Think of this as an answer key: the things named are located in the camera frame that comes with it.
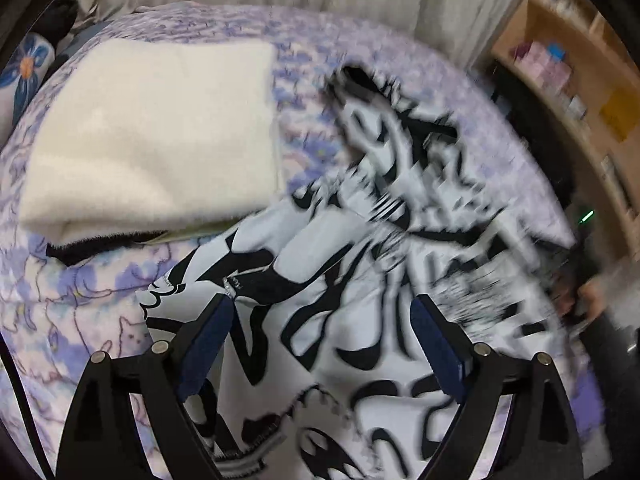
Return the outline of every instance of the blue lid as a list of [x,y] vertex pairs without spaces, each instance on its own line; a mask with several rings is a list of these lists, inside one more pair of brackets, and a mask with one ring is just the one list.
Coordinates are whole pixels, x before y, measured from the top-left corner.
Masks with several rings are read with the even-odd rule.
[[564,55],[566,54],[566,52],[558,44],[555,43],[550,44],[546,48],[546,50],[556,61],[562,61],[564,59]]

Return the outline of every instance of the wooden shelf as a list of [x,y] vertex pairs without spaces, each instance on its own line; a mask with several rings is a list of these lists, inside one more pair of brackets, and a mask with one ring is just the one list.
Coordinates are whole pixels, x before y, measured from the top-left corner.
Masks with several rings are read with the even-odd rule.
[[633,218],[626,210],[620,190],[604,170],[602,161],[604,156],[594,148],[590,142],[591,131],[583,122],[567,115],[552,96],[546,94],[539,85],[523,72],[507,55],[494,52],[494,57],[514,76],[527,85],[568,134],[563,142],[570,149],[572,155],[578,158],[577,165],[580,174],[591,184],[590,191],[598,214],[603,216],[608,226],[615,230],[610,233],[616,238],[614,244],[618,256],[640,255],[640,217]]
[[590,34],[589,30],[583,30],[577,26],[572,20],[566,19],[552,9],[546,1],[529,0],[529,5],[533,6],[543,19],[550,20],[556,26],[562,27],[564,30],[571,32],[575,41],[580,43],[579,48],[591,54],[599,63],[607,65],[608,70],[613,70],[618,78],[626,83],[627,86],[640,91],[640,78],[636,71],[630,67],[613,49],[611,49],[602,37],[597,36],[596,32]]
[[[609,24],[589,0],[570,0],[572,20],[559,13],[549,0],[523,0],[492,47],[494,57],[520,79],[548,108],[572,160],[574,179],[598,210],[602,228],[617,257],[640,256],[640,217],[633,218],[618,184],[628,191],[635,209],[640,205],[640,124],[631,131],[614,132],[600,115],[612,96],[622,95],[640,109],[640,73]],[[554,43],[565,51],[564,62],[572,69],[565,86],[568,96],[577,95],[587,113],[577,121],[567,115],[558,100],[546,94],[511,59],[514,47],[536,41]],[[603,167],[610,156],[618,168],[620,183]]]

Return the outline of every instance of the purple floral bedsheet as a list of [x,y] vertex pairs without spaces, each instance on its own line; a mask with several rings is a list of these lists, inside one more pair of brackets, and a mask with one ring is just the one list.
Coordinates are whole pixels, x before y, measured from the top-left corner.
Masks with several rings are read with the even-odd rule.
[[[17,225],[26,165],[43,117],[81,59],[108,38],[178,43],[264,38],[274,43],[278,61],[273,68],[273,96],[278,102],[282,164],[290,188],[348,161],[334,115],[319,95],[324,76],[346,60],[359,60],[398,76],[405,92],[416,98],[428,100],[440,94],[454,110],[468,145],[468,160],[496,195],[510,201],[533,231],[559,242],[572,240],[552,189],[504,118],[463,73],[408,37],[363,20],[285,7],[182,2],[117,19],[40,89],[0,153],[0,330],[21,372],[52,464],[89,355],[102,349],[118,357],[145,349],[149,336],[133,292],[208,240],[116,250],[65,268],[45,256],[41,236]],[[152,469],[167,477],[137,399],[134,410]],[[0,416],[35,464],[3,370]]]

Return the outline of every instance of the black and white fabric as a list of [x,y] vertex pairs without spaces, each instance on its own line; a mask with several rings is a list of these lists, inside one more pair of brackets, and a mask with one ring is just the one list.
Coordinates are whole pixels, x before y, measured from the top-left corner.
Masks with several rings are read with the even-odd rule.
[[344,73],[328,94],[362,160],[246,218],[138,293],[154,339],[170,339],[217,293],[234,300],[223,358],[186,403],[227,478],[416,478],[457,409],[411,328],[418,294],[473,341],[526,358],[549,352],[562,371],[534,245],[469,173],[450,114],[405,99],[395,82],[367,94]]

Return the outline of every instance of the white fleece pad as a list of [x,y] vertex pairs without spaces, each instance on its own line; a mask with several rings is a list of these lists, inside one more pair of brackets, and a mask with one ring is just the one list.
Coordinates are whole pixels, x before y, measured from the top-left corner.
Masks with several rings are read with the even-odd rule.
[[280,187],[275,56],[262,41],[96,46],[42,122],[20,223],[64,245],[267,206]]

